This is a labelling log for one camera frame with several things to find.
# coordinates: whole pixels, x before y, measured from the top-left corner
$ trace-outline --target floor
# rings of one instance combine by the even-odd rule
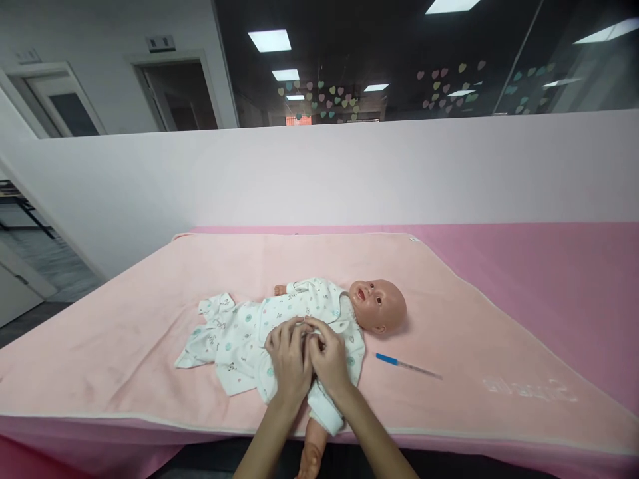
[[[47,301],[73,303],[102,282],[55,232],[53,235],[56,239],[36,229],[0,231],[0,241],[58,290]]]
[[[20,336],[44,323],[50,317],[55,316],[72,303],[42,303],[32,310],[18,316],[12,322],[0,327],[0,348],[15,341]]]

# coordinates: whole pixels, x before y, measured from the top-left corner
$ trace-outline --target human hand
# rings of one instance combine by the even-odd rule
[[[273,361],[273,371],[278,380],[278,391],[284,400],[299,405],[311,387],[313,367],[308,348],[308,337],[302,339],[303,333],[310,333],[313,328],[299,324],[301,317],[294,317],[273,329],[266,337],[266,350]]]
[[[308,335],[310,339],[307,346],[310,350],[313,369],[328,394],[334,398],[334,395],[347,390],[352,385],[346,367],[344,339],[319,319],[307,316],[304,318],[304,323],[319,329],[321,333],[321,336]]]

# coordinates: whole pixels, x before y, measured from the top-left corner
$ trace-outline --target white wall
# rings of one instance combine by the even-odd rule
[[[20,118],[0,96],[2,122]],[[0,128],[0,168],[113,277],[198,225],[638,221],[638,126],[625,110],[22,141]]]
[[[237,125],[210,0],[21,0],[0,4],[0,68],[13,51],[68,61],[108,134],[158,131],[125,55],[148,53],[144,38],[173,35],[178,51],[204,49],[220,128]]]

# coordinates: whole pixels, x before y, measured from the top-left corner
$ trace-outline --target doorway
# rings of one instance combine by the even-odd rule
[[[217,130],[202,63],[183,60],[135,65],[163,131]]]
[[[38,138],[107,134],[66,62],[23,65],[0,84]]]

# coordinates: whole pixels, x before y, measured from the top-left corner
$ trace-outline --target white patterned onesie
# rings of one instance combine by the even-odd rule
[[[327,323],[346,344],[351,382],[357,386],[365,345],[348,292],[322,278],[289,283],[286,294],[261,303],[235,304],[228,293],[200,302],[206,324],[188,338],[175,362],[190,368],[215,362],[218,378],[229,396],[257,388],[268,404],[278,386],[271,357],[264,348],[268,333],[295,316],[312,316]],[[316,379],[308,392],[310,416],[330,434],[343,425],[341,414]]]

